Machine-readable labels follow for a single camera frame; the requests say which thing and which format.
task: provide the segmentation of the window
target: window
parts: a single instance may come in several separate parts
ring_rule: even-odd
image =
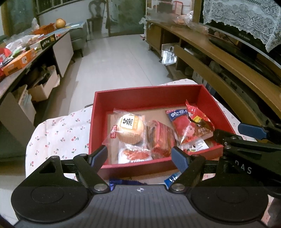
[[[36,5],[37,14],[40,14],[46,10],[49,10],[53,7],[57,7],[69,2],[74,2],[77,0],[34,0]]]

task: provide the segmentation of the metal bolt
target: metal bolt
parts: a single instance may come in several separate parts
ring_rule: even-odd
[[[175,191],[183,191],[185,186],[183,184],[173,184],[171,188]]]
[[[106,184],[96,184],[94,186],[94,189],[97,191],[104,191],[107,189],[107,185]]]

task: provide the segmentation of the lace cloth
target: lace cloth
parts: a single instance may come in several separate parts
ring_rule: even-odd
[[[268,52],[281,44],[281,8],[274,0],[204,0],[203,18],[251,33]]]

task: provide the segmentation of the tiled floor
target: tiled floor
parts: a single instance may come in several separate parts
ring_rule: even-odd
[[[94,101],[95,91],[151,86],[171,82],[159,58],[139,35],[89,41],[84,57],[75,54],[56,89],[48,118],[68,115]],[[24,161],[0,163],[0,214],[14,224],[11,194],[25,178]]]

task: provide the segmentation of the orange basket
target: orange basket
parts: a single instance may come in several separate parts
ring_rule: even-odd
[[[52,23],[49,25],[43,25],[39,29],[35,30],[33,32],[33,34],[34,35],[41,35],[41,34],[47,35],[55,30],[54,24],[55,23]]]

